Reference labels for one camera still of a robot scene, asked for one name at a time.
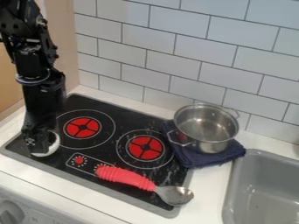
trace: wooden panel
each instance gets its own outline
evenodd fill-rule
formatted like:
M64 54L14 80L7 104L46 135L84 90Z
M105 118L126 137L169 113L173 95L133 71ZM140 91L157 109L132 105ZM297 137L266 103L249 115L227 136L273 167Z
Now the wooden panel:
M55 66L66 75L66 90L79 85L73 0L45 0L52 40L59 47Z
M66 74L66 90L69 92L79 85L73 0L43 0L40 7L44 5L52 40L59 47L55 67ZM22 106L23 94L15 74L15 66L0 44L0 121Z
M16 69L3 44L0 44L0 113L22 99L21 86L15 81Z

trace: spoon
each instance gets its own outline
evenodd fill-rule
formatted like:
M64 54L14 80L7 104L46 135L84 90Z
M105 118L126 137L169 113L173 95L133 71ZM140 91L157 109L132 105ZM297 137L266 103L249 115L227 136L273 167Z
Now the spoon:
M154 192L171 206L182 206L194 198L191 190L182 186L156 186L154 182L132 171L113 166L99 166L95 172L100 179L135 186L144 191Z

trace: white countertop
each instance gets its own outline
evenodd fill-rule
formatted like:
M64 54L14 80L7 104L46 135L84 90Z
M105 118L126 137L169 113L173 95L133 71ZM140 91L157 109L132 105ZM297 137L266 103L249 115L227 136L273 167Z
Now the white countertop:
M171 119L174 114L174 111L132 101L89 87L79 86L73 92L166 119ZM0 145L20 131L23 117L24 109L21 108L0 122ZM299 159L298 145L246 131L241 131L236 139L248 149L270 151L284 157ZM55 207L85 223L221 224L221 210L231 168L232 163L228 163L196 170L190 185L195 199L183 206L179 216L175 219L165 219L3 155L0 155L0 186L9 187L12 191L22 193L32 200Z

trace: metal spoon head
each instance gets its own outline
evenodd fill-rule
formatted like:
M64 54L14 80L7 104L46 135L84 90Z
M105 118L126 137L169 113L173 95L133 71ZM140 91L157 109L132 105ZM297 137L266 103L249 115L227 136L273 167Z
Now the metal spoon head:
M182 206L194 198L194 193L182 186L158 186L155 192L167 204Z

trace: tile wall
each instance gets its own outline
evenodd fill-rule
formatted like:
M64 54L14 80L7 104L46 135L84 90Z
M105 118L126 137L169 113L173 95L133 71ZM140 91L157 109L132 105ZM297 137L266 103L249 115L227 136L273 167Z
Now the tile wall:
M299 144L299 2L74 0L80 82L178 109L238 109L244 130Z

